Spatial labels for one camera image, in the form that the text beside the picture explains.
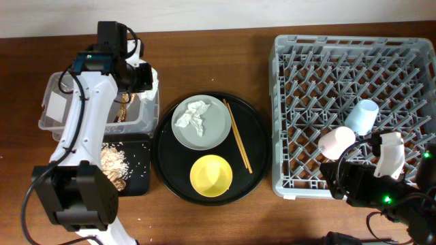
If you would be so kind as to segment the wooden chopstick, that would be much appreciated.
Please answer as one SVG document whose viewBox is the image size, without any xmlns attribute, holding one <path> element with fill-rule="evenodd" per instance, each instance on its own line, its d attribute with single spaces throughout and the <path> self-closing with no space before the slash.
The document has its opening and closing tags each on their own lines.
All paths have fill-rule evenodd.
<svg viewBox="0 0 436 245">
<path fill-rule="evenodd" d="M 241 155 L 241 157 L 243 159 L 243 163 L 245 165 L 245 168 L 248 169 L 248 163 L 247 163 L 244 151 L 243 151 L 243 145 L 242 145 L 241 140 L 240 140 L 240 135 L 238 134 L 237 126 L 236 126 L 236 123 L 235 123 L 235 120 L 234 120 L 234 117 L 233 117 L 233 114 L 232 114 L 232 110 L 230 108 L 230 104 L 225 99 L 223 99 L 223 103 L 227 107 L 227 109 L 228 109 L 228 111 L 230 113 L 230 117 L 231 117 L 231 121 L 232 121 L 232 131 L 234 133 L 234 137 L 235 137 L 236 143 L 238 145 L 238 149 L 240 151 L 240 155 Z"/>
<path fill-rule="evenodd" d="M 248 163 L 248 172 L 250 173 L 250 174 L 252 174 L 253 173 L 253 170 L 252 170 L 252 168 L 251 168 L 251 164 L 250 164 L 250 162 L 249 162 L 249 159 L 248 159 L 248 156 L 247 156 L 247 153 L 246 153 L 246 150 L 245 150 L 245 146 L 244 146 L 244 144 L 243 144 L 243 141 L 242 141 L 242 137 L 240 136 L 240 140 L 241 140 L 241 143 L 242 143 L 242 145 L 243 145 L 243 151 L 244 151 L 244 154 L 245 154 L 245 157 L 246 157 L 246 160 L 247 160 L 247 163 Z"/>
</svg>

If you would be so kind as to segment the grey plate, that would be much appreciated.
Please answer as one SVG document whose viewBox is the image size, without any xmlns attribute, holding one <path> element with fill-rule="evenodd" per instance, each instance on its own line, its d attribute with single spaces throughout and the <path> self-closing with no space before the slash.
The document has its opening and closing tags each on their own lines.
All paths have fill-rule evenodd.
<svg viewBox="0 0 436 245">
<path fill-rule="evenodd" d="M 201 115 L 203 120 L 203 136 L 200 137 L 192 125 L 185 128 L 176 127 L 174 124 L 187 109 L 187 104 L 193 101 L 204 101 L 211 106 Z M 209 150 L 222 143 L 228 136 L 232 121 L 230 113 L 224 103 L 210 95 L 194 95 L 182 101 L 173 112 L 170 121 L 172 132 L 176 139 L 192 150 Z"/>
</svg>

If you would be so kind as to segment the blue cup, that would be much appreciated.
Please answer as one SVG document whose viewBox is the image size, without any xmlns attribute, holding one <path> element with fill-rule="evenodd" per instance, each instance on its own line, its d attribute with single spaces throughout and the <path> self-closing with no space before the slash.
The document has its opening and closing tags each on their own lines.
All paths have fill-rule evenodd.
<svg viewBox="0 0 436 245">
<path fill-rule="evenodd" d="M 359 136 L 368 135 L 379 112 L 379 106 L 370 99 L 359 101 L 345 119 L 344 125 Z"/>
</svg>

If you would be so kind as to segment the pink cup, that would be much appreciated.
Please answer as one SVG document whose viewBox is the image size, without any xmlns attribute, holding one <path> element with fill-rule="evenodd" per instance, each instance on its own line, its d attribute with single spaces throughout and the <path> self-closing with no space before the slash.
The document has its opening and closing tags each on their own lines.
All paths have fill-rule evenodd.
<svg viewBox="0 0 436 245">
<path fill-rule="evenodd" d="M 328 159 L 338 160 L 346 148 L 356 141 L 355 133 L 349 127 L 337 127 L 318 141 L 321 153 Z"/>
</svg>

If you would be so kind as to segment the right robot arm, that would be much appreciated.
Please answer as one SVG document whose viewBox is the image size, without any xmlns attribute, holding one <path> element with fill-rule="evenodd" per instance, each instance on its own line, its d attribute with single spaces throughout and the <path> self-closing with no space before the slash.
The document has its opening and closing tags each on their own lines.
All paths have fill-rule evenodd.
<svg viewBox="0 0 436 245">
<path fill-rule="evenodd" d="M 336 182 L 337 170 L 348 192 L 347 204 L 375 208 L 389 221 L 407 225 L 415 244 L 435 243 L 435 145 L 428 144 L 416 174 L 417 187 L 390 176 L 375 177 L 375 167 L 351 162 L 323 163 L 320 171 L 333 198 L 344 194 Z"/>
</svg>

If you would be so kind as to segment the yellow bowl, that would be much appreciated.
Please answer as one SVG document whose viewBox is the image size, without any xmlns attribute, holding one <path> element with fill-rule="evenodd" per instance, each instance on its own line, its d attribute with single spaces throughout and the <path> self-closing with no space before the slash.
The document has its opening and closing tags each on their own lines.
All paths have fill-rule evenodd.
<svg viewBox="0 0 436 245">
<path fill-rule="evenodd" d="M 209 154 L 192 165 L 189 179 L 193 189 L 201 196 L 218 197 L 230 188 L 233 171 L 223 157 Z"/>
</svg>

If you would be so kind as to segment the food scraps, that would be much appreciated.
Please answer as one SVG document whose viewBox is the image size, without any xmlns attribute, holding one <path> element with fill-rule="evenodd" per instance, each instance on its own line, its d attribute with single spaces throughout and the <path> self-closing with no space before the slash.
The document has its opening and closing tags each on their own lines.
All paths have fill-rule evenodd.
<svg viewBox="0 0 436 245">
<path fill-rule="evenodd" d="M 103 173 L 115 186 L 117 191 L 124 190 L 127 186 L 126 179 L 129 172 L 125 153 L 122 150 L 118 150 L 113 144 L 103 143 L 101 165 Z"/>
</svg>

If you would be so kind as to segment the brown coffee sachet wrapper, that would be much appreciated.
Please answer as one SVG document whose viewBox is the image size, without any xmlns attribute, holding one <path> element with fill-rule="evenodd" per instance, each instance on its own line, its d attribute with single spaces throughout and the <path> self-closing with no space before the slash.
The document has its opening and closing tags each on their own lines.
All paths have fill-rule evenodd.
<svg viewBox="0 0 436 245">
<path fill-rule="evenodd" d="M 114 120 L 115 123 L 125 122 L 127 118 L 127 107 L 133 100 L 133 95 L 131 93 L 126 93 L 121 96 L 121 100 L 119 101 L 121 105 Z"/>
</svg>

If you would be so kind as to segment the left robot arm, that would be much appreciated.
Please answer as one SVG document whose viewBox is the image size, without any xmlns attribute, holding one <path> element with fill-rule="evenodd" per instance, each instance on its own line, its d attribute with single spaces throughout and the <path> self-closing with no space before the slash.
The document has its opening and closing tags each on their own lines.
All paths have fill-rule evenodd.
<svg viewBox="0 0 436 245">
<path fill-rule="evenodd" d="M 117 95 L 158 96 L 157 72 L 143 61 L 144 46 L 117 21 L 97 24 L 97 42 L 77 54 L 66 72 L 73 79 L 72 104 L 56 150 L 36 166 L 22 203 L 20 222 L 29 243 L 26 209 L 36 192 L 48 220 L 79 234 L 79 242 L 137 244 L 117 217 L 119 192 L 103 173 L 101 150 L 110 108 Z"/>
</svg>

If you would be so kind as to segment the white napkin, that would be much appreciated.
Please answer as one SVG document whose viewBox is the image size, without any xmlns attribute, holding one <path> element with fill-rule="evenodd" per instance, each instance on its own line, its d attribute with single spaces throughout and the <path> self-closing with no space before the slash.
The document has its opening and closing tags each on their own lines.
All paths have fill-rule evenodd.
<svg viewBox="0 0 436 245">
<path fill-rule="evenodd" d="M 148 101 L 153 101 L 157 95 L 157 91 L 159 88 L 158 73 L 154 68 L 152 68 L 151 70 L 153 75 L 152 89 L 144 91 L 142 93 L 138 93 L 137 96 L 139 96 L 141 100 L 146 99 Z"/>
</svg>

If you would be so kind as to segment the small white tissue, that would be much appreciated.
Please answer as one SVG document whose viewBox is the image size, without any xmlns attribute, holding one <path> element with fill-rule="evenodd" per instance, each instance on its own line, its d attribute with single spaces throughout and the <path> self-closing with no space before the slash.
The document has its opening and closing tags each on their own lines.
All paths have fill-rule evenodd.
<svg viewBox="0 0 436 245">
<path fill-rule="evenodd" d="M 196 133 L 202 137 L 204 133 L 201 115 L 205 114 L 211 105 L 204 101 L 193 101 L 187 104 L 187 109 L 175 122 L 176 127 L 185 128 L 192 125 Z"/>
</svg>

